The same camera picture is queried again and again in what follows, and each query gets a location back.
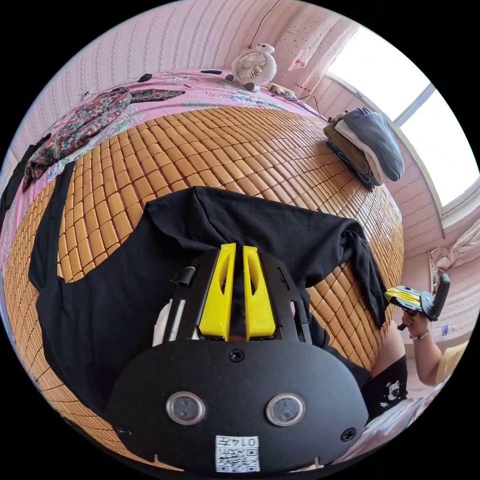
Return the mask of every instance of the striped wallpaper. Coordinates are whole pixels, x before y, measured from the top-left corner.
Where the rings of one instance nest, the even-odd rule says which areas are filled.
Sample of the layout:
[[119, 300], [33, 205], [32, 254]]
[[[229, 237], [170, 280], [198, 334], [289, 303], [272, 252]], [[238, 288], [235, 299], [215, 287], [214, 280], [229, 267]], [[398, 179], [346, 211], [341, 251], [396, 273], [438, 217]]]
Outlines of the striped wallpaper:
[[275, 45], [308, 4], [297, 0], [182, 0], [138, 15], [87, 45], [27, 112], [10, 146], [19, 161], [30, 144], [71, 111], [86, 91], [182, 68], [223, 68], [255, 41]]

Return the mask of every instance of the hand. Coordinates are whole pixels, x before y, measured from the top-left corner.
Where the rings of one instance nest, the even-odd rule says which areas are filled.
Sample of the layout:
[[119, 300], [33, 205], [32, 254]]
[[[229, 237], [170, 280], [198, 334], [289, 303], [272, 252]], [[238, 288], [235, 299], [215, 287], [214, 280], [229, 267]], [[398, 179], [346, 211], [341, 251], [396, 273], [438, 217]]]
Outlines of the hand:
[[425, 315], [417, 313], [410, 316], [406, 311], [403, 312], [401, 322], [406, 325], [412, 337], [423, 335], [429, 329], [429, 321]]

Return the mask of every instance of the bed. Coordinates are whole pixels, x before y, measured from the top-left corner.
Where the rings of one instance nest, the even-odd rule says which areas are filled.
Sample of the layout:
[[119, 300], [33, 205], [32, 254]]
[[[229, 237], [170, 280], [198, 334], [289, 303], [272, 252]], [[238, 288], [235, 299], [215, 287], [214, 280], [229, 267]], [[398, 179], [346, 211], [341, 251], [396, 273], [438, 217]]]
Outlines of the bed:
[[[74, 282], [130, 235], [145, 204], [193, 186], [355, 218], [363, 226], [387, 288], [401, 279], [403, 229], [385, 187], [368, 192], [326, 146], [326, 121], [301, 101], [254, 94], [222, 75], [187, 70], [132, 88], [182, 90], [163, 102], [131, 104], [88, 145], [48, 168], [22, 193], [3, 223], [0, 310], [24, 368], [50, 405], [108, 449], [129, 453], [111, 426], [84, 407], [45, 361], [30, 254], [56, 177], [75, 162], [60, 228], [58, 275]], [[68, 116], [52, 129], [56, 132]], [[371, 369], [393, 316], [378, 330], [348, 264], [309, 289], [310, 309], [343, 355]], [[159, 467], [169, 468], [160, 462]]]

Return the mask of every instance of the gray cloth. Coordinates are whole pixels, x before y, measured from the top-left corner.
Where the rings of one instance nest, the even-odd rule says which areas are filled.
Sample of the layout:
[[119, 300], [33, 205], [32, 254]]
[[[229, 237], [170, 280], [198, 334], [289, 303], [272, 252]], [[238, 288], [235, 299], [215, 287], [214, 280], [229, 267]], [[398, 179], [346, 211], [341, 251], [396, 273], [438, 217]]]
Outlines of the gray cloth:
[[399, 180], [404, 174], [405, 165], [400, 147], [384, 117], [368, 108], [356, 108], [346, 113], [342, 120], [373, 150], [385, 175], [394, 182]]

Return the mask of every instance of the screw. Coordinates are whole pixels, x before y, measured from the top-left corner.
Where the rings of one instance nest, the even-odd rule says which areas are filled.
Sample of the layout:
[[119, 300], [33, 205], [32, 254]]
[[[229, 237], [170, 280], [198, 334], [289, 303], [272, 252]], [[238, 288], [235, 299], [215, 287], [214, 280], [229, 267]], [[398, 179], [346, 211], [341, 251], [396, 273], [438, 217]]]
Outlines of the screw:
[[123, 438], [130, 438], [132, 436], [132, 432], [126, 426], [123, 426], [123, 425], [119, 426], [116, 429], [116, 432], [120, 437], [123, 437]]
[[355, 435], [357, 434], [357, 431], [354, 428], [347, 428], [340, 437], [340, 440], [342, 442], [350, 442], [355, 438]]
[[229, 354], [228, 358], [232, 362], [241, 362], [244, 359], [245, 354], [239, 349], [239, 348], [234, 348]]

